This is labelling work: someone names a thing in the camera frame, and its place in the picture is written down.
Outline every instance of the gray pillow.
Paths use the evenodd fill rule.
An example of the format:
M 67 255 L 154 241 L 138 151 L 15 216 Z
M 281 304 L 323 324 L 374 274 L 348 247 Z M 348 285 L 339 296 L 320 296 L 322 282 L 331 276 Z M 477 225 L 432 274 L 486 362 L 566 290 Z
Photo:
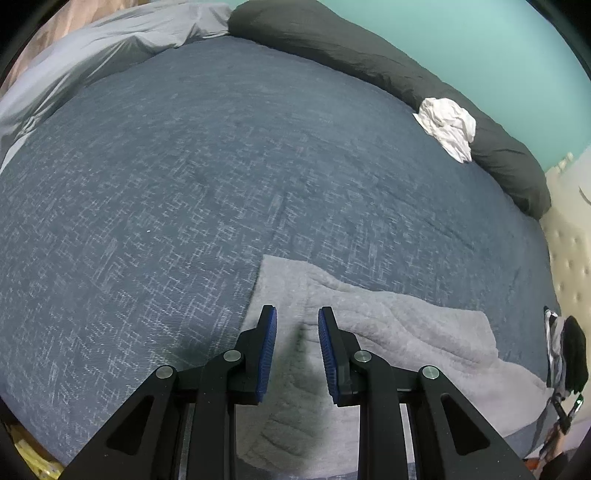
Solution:
M 235 37 L 295 54 L 369 82 L 416 111 L 427 97 L 449 98 L 476 119 L 472 158 L 526 214 L 550 208 L 544 172 L 528 148 L 468 98 L 378 35 L 316 0 L 250 0 L 230 16 Z

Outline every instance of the black cloth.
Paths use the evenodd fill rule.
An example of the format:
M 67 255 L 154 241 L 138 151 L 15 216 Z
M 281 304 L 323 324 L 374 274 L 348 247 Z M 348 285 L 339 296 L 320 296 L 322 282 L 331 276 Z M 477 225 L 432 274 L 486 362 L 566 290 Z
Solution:
M 564 323 L 563 355 L 566 362 L 566 390 L 581 392 L 589 380 L 587 341 L 577 320 L 570 316 Z
M 558 457 L 546 463 L 544 469 L 542 470 L 542 474 L 540 475 L 540 480 L 556 480 L 562 473 L 562 470 L 566 468 L 568 462 L 569 459 L 566 454 L 561 453 L 558 455 Z
M 550 208 L 542 168 L 527 147 L 467 97 L 380 36 L 316 0 L 250 0 L 228 21 L 230 35 L 300 57 L 371 83 L 418 111 L 425 98 L 449 98 L 476 120 L 472 158 L 515 204 L 536 220 Z

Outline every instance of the patterned fabric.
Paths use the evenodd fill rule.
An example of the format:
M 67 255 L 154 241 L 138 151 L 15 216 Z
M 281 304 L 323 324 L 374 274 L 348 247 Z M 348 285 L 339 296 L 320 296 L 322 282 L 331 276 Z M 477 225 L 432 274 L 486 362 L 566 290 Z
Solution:
M 546 378 L 539 224 L 396 98 L 246 40 L 85 89 L 0 205 L 0 396 L 64 462 L 156 367 L 233 346 L 263 254 L 482 310 L 501 358 Z

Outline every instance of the light gray sheet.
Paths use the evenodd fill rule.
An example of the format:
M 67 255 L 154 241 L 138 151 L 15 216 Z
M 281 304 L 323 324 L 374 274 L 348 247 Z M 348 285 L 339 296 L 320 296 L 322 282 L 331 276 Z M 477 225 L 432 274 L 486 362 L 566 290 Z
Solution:
M 0 99 L 0 173 L 28 136 L 80 89 L 188 41 L 228 33 L 222 3 L 160 0 L 97 20 L 41 52 Z

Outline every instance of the blue gripper pad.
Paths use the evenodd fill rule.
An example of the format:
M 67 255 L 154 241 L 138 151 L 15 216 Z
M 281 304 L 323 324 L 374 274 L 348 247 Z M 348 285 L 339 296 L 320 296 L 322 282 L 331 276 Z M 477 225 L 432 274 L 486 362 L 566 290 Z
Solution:
M 326 326 L 326 319 L 322 309 L 318 311 L 318 337 L 320 338 L 320 348 L 322 349 L 322 361 L 324 362 L 324 372 L 326 373 L 326 382 L 329 388 L 329 394 L 333 397 L 336 404 L 339 400 L 339 388 L 337 386 L 336 359 L 330 341 L 330 333 Z
M 267 323 L 267 332 L 265 340 L 261 346 L 258 364 L 258 378 L 256 381 L 256 400 L 262 402 L 262 398 L 267 393 L 269 384 L 269 374 L 271 372 L 271 361 L 273 360 L 273 350 L 275 349 L 275 337 L 277 337 L 277 309 L 271 309 L 271 318 Z

